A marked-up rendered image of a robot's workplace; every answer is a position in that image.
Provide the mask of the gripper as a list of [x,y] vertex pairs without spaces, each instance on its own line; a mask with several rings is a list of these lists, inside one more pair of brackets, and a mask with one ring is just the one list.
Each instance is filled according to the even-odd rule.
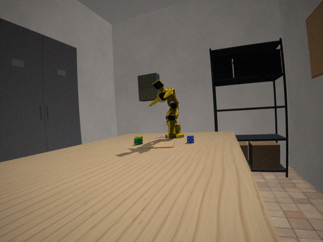
[[[157,95],[157,99],[155,99],[149,106],[152,106],[158,102],[165,102],[166,99],[168,100],[172,95],[173,91],[171,88],[169,89],[164,89],[164,84],[160,81],[157,80],[152,84],[157,90],[160,90],[160,93]],[[160,97],[160,98],[159,98]]]

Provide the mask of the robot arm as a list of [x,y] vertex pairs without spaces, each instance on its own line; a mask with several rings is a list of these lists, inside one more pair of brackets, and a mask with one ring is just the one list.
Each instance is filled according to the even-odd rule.
[[184,134],[180,133],[180,125],[177,125],[177,120],[175,120],[178,118],[178,114],[179,114],[178,113],[179,102],[175,96],[175,89],[172,89],[172,91],[173,91],[173,95],[167,100],[170,110],[167,112],[167,115],[166,115],[166,119],[168,119],[167,126],[169,130],[169,134],[166,134],[166,138],[172,138],[173,136],[175,136],[176,138],[181,138],[181,137],[184,137]]

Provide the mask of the blue die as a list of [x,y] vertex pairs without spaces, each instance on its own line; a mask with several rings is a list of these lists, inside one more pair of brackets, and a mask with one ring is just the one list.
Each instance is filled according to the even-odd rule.
[[194,136],[187,136],[187,143],[194,143]]

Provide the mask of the green die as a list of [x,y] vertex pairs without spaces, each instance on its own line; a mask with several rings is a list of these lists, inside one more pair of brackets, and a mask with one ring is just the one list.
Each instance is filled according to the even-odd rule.
[[134,138],[134,144],[135,144],[135,145],[143,144],[143,143],[142,143],[142,138]]

